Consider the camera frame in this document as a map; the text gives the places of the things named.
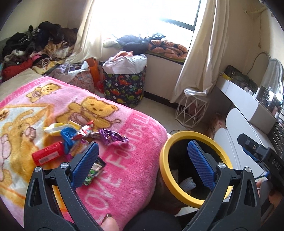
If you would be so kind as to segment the person's left hand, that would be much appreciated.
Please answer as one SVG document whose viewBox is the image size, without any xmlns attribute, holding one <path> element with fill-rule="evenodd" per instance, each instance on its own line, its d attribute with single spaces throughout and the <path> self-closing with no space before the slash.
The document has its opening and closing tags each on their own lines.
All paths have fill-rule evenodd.
<svg viewBox="0 0 284 231">
<path fill-rule="evenodd" d="M 110 213 L 107 213 L 106 216 L 104 217 L 101 223 L 101 228 L 104 231 L 119 231 L 118 223 Z"/>
</svg>

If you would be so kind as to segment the person's right hand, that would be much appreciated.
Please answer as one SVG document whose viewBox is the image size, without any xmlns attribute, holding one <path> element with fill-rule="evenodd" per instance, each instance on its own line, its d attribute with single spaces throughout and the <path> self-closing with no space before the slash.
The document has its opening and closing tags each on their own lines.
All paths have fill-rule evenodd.
<svg viewBox="0 0 284 231">
<path fill-rule="evenodd" d="M 258 189 L 258 195 L 260 197 L 261 224 L 263 224 L 274 209 L 274 205 L 269 201 L 269 194 L 273 189 L 273 185 L 270 181 L 261 179 L 256 182 L 256 187 Z"/>
</svg>

